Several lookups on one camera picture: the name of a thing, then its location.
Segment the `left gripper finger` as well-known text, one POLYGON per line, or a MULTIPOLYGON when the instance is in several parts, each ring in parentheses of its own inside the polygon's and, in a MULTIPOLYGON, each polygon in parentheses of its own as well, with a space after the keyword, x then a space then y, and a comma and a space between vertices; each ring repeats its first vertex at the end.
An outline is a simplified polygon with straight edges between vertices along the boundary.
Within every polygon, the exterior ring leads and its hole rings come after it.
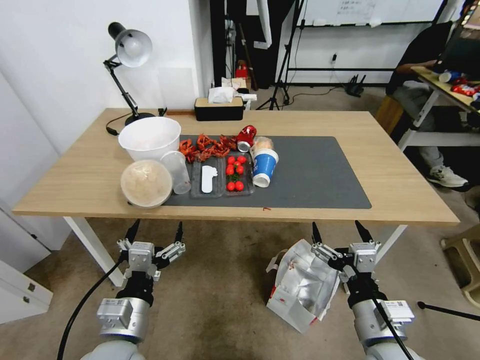
POLYGON ((184 243, 183 222, 180 221, 175 233, 173 243, 165 248, 159 249, 155 254, 155 265, 157 268, 166 268, 186 251, 184 243))
POLYGON ((121 251, 128 251, 135 241, 136 234, 140 225, 140 219, 137 219, 126 231, 123 238, 117 240, 116 244, 121 251))

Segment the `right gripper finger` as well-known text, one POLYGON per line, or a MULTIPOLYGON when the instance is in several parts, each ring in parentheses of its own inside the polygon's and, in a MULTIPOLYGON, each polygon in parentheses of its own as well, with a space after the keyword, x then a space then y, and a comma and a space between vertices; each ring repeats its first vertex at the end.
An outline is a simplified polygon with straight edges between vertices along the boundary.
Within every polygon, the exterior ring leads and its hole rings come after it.
POLYGON ((312 226, 312 245, 311 252, 320 260, 325 262, 331 268, 340 268, 343 264, 344 256, 323 243, 319 228, 315 221, 311 223, 312 226))
POLYGON ((376 253, 381 243, 374 241, 371 233, 358 220, 355 221, 355 226, 361 239, 361 242, 355 245, 355 251, 357 253, 376 253))

